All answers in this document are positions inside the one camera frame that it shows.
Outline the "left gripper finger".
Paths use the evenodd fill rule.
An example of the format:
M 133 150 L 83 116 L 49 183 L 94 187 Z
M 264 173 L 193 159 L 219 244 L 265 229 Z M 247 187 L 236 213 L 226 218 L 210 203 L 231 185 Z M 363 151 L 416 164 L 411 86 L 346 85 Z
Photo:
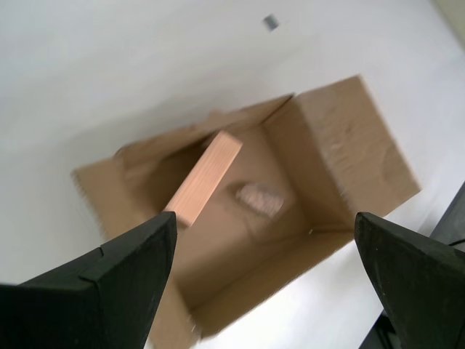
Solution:
M 1 285 L 2 348 L 143 348 L 171 272 L 163 212 L 53 270 Z
M 369 212 L 355 242 L 403 348 L 464 347 L 464 252 Z

